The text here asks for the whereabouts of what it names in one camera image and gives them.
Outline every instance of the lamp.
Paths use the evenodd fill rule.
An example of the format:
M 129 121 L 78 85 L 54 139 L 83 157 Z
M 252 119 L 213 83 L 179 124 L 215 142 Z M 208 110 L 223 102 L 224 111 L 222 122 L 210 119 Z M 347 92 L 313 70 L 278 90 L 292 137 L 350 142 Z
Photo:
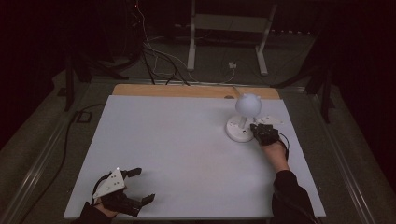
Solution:
M 255 119 L 262 110 L 260 96 L 244 93 L 236 101 L 235 109 L 240 115 L 231 117 L 225 126 L 228 136 L 235 142 L 248 142 L 253 138 L 253 133 L 246 125 L 248 118 Z

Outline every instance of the power cord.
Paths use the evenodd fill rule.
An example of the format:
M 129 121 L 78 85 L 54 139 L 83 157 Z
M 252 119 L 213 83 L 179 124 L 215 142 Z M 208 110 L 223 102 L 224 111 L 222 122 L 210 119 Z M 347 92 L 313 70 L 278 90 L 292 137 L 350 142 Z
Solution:
M 68 143 L 68 136 L 69 136 L 69 131 L 70 131 L 70 127 L 73 124 L 73 122 L 76 120 L 76 118 L 80 117 L 81 115 L 83 115 L 85 113 L 85 110 L 94 107 L 94 106 L 104 106 L 104 105 L 89 105 L 79 111 L 76 111 L 75 114 L 73 115 L 73 118 L 70 119 L 68 125 L 67 125 L 67 129 L 66 129 L 66 136 L 64 139 L 64 154 L 62 156 L 62 161 L 60 166 L 58 167 L 58 170 L 56 171 L 54 177 L 51 179 L 51 181 L 49 182 L 49 184 L 46 186 L 46 188 L 41 192 L 41 194 L 38 196 L 38 198 L 33 202 L 33 204 L 31 205 L 31 207 L 26 211 L 26 213 L 23 215 L 22 219 L 20 220 L 20 224 L 22 224 L 24 222 L 24 220 L 27 218 L 27 216 L 32 212 L 32 210 L 35 208 L 35 206 L 37 205 L 37 203 L 41 200 L 41 198 L 45 195 L 45 193 L 47 192 L 47 190 L 52 186 L 52 184 L 55 182 L 55 179 L 58 177 L 59 173 L 61 172 L 62 168 L 64 167 L 64 162 L 66 160 L 66 151 L 67 151 L 67 143 Z

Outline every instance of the floor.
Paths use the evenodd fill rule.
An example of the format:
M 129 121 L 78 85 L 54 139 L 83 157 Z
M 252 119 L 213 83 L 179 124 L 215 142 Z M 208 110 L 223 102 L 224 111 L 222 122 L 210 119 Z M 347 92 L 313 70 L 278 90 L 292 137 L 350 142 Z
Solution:
M 189 40 L 186 37 L 173 41 L 151 37 L 146 52 L 148 63 L 155 67 L 157 84 L 164 84 L 174 72 L 172 64 L 158 60 L 149 54 L 169 54 L 183 78 L 191 85 L 249 85 L 268 86 L 296 75 L 315 38 L 309 35 L 273 35 L 268 38 L 264 50 L 269 76 L 262 77 L 255 58 L 254 41 L 244 39 L 233 43 L 218 38 L 198 42 L 195 70 L 188 73 L 183 65 L 187 61 Z M 235 69 L 228 62 L 236 63 Z M 28 208 L 34 204 L 51 179 L 57 175 L 41 200 L 30 211 L 23 223 L 68 223 L 63 219 L 64 209 L 78 177 L 79 169 L 90 146 L 102 106 L 90 108 L 90 123 L 71 123 L 73 112 L 93 104 L 105 104 L 118 83 L 150 83 L 149 73 L 142 61 L 121 72 L 129 80 L 119 81 L 92 71 L 91 83 L 76 81 L 76 101 L 71 112 L 64 112 L 65 99 L 57 96 L 64 87 L 64 73 L 54 78 L 55 90 L 40 105 L 8 144 L 0 151 L 0 212 L 10 214 L 18 223 Z M 320 95 L 307 95 L 304 85 L 308 79 L 279 90 L 293 126 L 297 132 L 305 158 L 318 187 L 318 193 L 327 216 L 320 219 L 325 224 L 335 223 L 392 223 L 396 219 L 396 197 L 380 172 L 370 149 L 362 137 L 354 119 L 347 110 L 337 87 L 332 87 L 330 124 L 321 118 Z M 181 84 L 170 81 L 168 84 Z M 56 170 L 63 160 L 59 174 Z M 42 152 L 47 151 L 47 159 Z M 22 184 L 26 174 L 34 173 L 35 188 Z M 114 223 L 150 221 L 114 220 Z M 204 223 L 264 223 L 264 220 L 207 220 Z

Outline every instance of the dark background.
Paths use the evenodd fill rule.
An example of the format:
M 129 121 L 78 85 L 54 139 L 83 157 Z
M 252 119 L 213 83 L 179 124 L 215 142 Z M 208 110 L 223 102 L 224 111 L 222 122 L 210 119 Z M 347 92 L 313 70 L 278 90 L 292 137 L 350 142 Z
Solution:
M 5 1 L 0 3 L 0 148 L 52 91 L 51 79 L 64 69 L 64 41 L 95 43 L 87 51 L 110 56 L 97 13 L 109 1 Z M 147 22 L 172 37 L 174 24 L 190 22 L 185 0 L 142 0 Z M 207 13 L 261 16 L 261 1 L 197 1 Z M 304 67 L 331 61 L 333 84 L 340 87 L 353 117 L 384 174 L 396 189 L 395 5 L 390 1 L 280 1 L 272 29 L 317 35 Z M 113 14 L 120 13 L 115 7 Z

